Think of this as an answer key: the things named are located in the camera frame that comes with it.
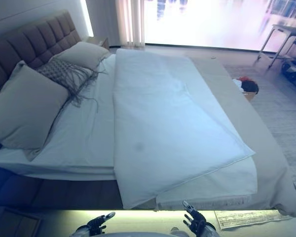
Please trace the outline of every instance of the tufted headboard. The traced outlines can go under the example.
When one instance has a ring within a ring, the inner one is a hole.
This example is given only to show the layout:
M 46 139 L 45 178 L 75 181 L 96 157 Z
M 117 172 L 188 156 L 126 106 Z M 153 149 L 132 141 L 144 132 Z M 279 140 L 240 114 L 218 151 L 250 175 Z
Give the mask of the tufted headboard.
M 37 68 L 81 39 L 70 14 L 62 10 L 0 37 L 0 90 L 15 65 Z

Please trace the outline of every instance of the white wall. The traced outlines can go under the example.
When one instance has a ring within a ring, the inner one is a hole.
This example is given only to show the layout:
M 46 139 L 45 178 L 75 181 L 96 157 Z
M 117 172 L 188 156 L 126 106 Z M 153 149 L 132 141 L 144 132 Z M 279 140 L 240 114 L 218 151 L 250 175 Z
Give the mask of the white wall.
M 88 35 L 80 0 L 0 0 L 0 34 L 67 9 L 81 38 Z
M 107 37 L 110 46 L 119 46 L 115 0 L 86 0 L 95 36 Z

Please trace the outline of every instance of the metal table leg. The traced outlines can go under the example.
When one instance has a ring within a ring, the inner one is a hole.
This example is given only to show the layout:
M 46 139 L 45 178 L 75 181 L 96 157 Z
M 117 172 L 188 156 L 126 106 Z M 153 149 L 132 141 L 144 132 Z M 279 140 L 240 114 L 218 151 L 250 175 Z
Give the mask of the metal table leg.
M 277 53 L 275 54 L 275 56 L 274 56 L 274 58 L 273 58 L 271 64 L 268 65 L 268 68 L 272 67 L 274 61 L 276 60 L 276 58 L 278 57 L 278 55 L 279 55 L 280 52 L 282 51 L 282 49 L 283 49 L 283 47 L 285 46 L 286 42 L 288 41 L 289 37 L 291 37 L 290 34 L 286 36 L 286 38 L 285 38 L 284 42 L 282 43 L 281 47 L 279 48 L 279 50 L 278 50 Z
M 275 29 L 272 28 L 270 34 L 268 35 L 266 41 L 264 42 L 264 45 L 262 46 L 262 48 L 261 48 L 261 50 L 260 50 L 260 52 L 259 52 L 259 54 L 258 54 L 258 60 L 261 58 L 261 54 L 264 54 L 264 53 L 263 53 L 263 50 L 264 50 L 264 48 L 265 48 L 265 46 L 266 46 L 268 40 L 271 38 L 271 36 L 272 36 L 272 34 L 273 34 L 274 31 L 275 31 Z

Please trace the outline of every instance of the sheer curtain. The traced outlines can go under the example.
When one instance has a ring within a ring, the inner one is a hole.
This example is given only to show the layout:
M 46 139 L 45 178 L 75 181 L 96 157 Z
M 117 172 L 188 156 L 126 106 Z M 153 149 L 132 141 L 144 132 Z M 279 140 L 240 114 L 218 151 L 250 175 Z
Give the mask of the sheer curtain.
M 122 46 L 144 47 L 144 0 L 115 0 Z

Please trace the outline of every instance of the gray rug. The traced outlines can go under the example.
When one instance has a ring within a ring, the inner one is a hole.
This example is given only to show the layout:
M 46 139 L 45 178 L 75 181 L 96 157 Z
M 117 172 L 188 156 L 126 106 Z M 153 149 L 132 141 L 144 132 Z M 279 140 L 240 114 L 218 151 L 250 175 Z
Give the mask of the gray rug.
M 248 76 L 259 85 L 259 93 L 251 104 L 260 115 L 291 167 L 296 186 L 296 104 L 253 67 L 224 65 L 232 78 Z

